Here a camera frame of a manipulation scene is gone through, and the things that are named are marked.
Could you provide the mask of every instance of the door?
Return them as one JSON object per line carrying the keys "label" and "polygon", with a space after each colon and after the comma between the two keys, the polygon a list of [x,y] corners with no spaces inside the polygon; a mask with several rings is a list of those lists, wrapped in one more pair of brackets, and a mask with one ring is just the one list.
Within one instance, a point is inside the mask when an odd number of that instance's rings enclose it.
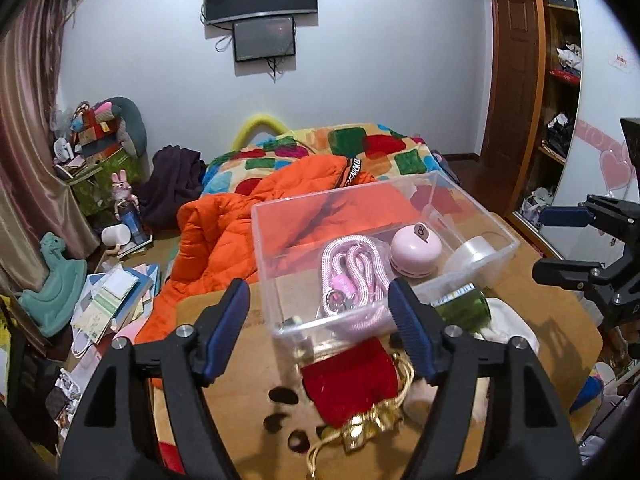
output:
{"label": "door", "polygon": [[513,190],[529,138],[538,70],[534,0],[492,0],[494,72],[482,161]]}

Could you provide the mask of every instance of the green rocking horse toy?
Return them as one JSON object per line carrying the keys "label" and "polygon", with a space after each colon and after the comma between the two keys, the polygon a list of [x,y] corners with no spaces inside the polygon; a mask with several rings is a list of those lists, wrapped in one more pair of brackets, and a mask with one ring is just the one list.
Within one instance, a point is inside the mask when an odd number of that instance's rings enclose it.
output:
{"label": "green rocking horse toy", "polygon": [[49,277],[40,292],[25,290],[18,298],[44,337],[56,335],[69,323],[86,277],[86,261],[63,258],[65,249],[64,240],[55,234],[42,237],[40,252]]}

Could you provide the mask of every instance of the pink rabbit doll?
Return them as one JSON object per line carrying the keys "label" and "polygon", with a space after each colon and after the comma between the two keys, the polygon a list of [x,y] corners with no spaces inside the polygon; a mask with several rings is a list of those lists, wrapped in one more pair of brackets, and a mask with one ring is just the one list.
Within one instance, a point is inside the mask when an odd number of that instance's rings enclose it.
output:
{"label": "pink rabbit doll", "polygon": [[111,192],[113,193],[113,199],[115,204],[113,206],[116,218],[120,220],[118,214],[118,204],[121,202],[131,202],[138,209],[138,197],[131,192],[131,184],[127,182],[127,172],[120,170],[120,176],[117,173],[111,173],[111,185],[113,186]]}

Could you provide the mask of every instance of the baseboard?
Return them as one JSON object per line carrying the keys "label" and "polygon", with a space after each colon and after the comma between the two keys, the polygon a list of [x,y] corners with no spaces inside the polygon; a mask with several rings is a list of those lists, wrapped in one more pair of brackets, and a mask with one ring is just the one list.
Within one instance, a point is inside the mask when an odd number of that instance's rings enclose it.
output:
{"label": "baseboard", "polygon": [[442,154],[442,156],[447,162],[451,162],[452,160],[474,160],[480,162],[480,155],[477,153],[450,153],[449,155]]}

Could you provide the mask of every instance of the table top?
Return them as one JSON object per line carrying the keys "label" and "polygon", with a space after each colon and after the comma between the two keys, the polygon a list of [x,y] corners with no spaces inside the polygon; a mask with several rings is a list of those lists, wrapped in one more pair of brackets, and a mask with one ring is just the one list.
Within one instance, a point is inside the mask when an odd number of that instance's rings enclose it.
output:
{"label": "table top", "polygon": [[[531,278],[539,255],[521,239],[513,260],[489,296],[501,298],[520,314],[540,342],[540,362],[568,410],[587,379],[602,348],[602,339],[575,296],[565,290],[537,285]],[[204,391],[222,441],[243,479],[305,478],[305,456],[291,451],[287,439],[303,430],[311,443],[316,427],[323,426],[300,383],[299,373],[287,353],[278,348],[264,327],[259,283],[251,287],[252,303],[238,337],[226,373]],[[222,291],[187,298],[178,305],[177,325],[194,323],[201,311],[216,304]],[[294,389],[295,406],[275,404],[268,391],[276,386]],[[154,396],[158,437],[173,443],[160,390]],[[268,433],[263,420],[283,413],[282,430]],[[467,436],[460,471],[476,464],[482,425],[472,425]],[[420,428],[405,422],[392,433],[371,440],[359,452],[346,456],[342,446],[326,446],[318,457],[321,478],[400,478],[420,436]]]}

